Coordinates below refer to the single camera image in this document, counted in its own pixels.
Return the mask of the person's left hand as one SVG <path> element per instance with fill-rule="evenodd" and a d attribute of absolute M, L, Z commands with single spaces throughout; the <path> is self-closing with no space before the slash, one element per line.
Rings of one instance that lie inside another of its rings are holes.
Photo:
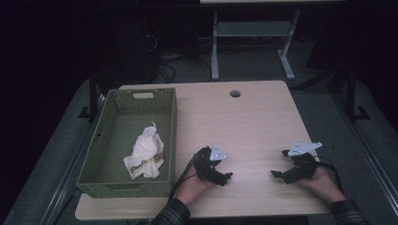
<path fill-rule="evenodd" d="M 183 182 L 178 187 L 174 198 L 180 200 L 186 206 L 194 203 L 204 192 L 215 187 L 215 184 L 202 181 L 196 175 L 196 170 L 191 167 Z"/>

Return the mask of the white cloth with brown print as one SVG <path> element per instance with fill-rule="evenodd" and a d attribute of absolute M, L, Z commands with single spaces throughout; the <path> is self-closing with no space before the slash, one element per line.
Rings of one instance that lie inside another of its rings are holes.
<path fill-rule="evenodd" d="M 139 176 L 144 178 L 157 178 L 160 166 L 164 163 L 164 143 L 157 131 L 157 126 L 152 123 L 145 127 L 141 135 L 136 139 L 130 156 L 124 157 L 123 162 L 130 178 L 135 180 Z"/>

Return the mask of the green woven basket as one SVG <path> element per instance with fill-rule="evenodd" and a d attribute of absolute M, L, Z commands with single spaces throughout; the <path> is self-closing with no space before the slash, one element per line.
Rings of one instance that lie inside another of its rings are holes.
<path fill-rule="evenodd" d="M 86 154 L 77 187 L 92 198 L 168 197 L 175 182 L 177 105 L 174 88 L 111 90 Z M 164 143 L 156 178 L 130 177 L 124 158 L 145 128 Z"/>

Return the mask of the black metal stand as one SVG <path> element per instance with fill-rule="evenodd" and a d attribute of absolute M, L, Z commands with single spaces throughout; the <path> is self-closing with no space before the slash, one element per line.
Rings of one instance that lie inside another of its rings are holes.
<path fill-rule="evenodd" d="M 88 120 L 89 123 L 91 123 L 95 119 L 98 113 L 99 98 L 98 98 L 98 85 L 97 85 L 95 71 L 92 71 L 90 73 L 88 84 L 89 84 L 89 105 L 84 106 L 81 109 L 79 113 L 79 118 L 85 118 Z"/>
<path fill-rule="evenodd" d="M 356 73 L 355 70 L 350 67 L 347 70 L 346 77 L 345 114 L 352 123 L 356 123 L 358 120 L 369 120 L 370 116 L 365 109 L 362 106 L 355 105 L 355 94 Z"/>

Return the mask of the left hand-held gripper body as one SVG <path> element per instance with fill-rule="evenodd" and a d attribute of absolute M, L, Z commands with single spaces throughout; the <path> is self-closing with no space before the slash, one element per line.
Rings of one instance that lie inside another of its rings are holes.
<path fill-rule="evenodd" d="M 224 159 L 226 159 L 226 155 L 217 144 L 214 144 L 212 148 L 206 146 L 200 149 L 193 160 L 193 166 L 199 179 L 208 182 L 225 182 L 226 175 L 216 170 L 216 166 Z"/>

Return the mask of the person's right hand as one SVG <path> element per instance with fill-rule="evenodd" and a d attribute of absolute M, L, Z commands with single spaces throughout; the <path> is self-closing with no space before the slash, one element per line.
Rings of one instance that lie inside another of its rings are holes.
<path fill-rule="evenodd" d="M 311 179 L 301 179 L 296 182 L 296 185 L 309 189 L 328 204 L 346 200 L 346 196 L 338 189 L 327 171 L 322 167 L 318 167 L 315 170 Z"/>

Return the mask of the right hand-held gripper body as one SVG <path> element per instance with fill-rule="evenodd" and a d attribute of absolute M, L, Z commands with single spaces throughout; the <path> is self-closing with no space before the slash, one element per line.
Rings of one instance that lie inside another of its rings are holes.
<path fill-rule="evenodd" d="M 283 173 L 286 184 L 292 184 L 301 179 L 310 179 L 314 176 L 317 162 L 311 154 L 316 148 L 322 146 L 321 142 L 294 142 L 289 149 L 289 158 L 295 167 Z"/>

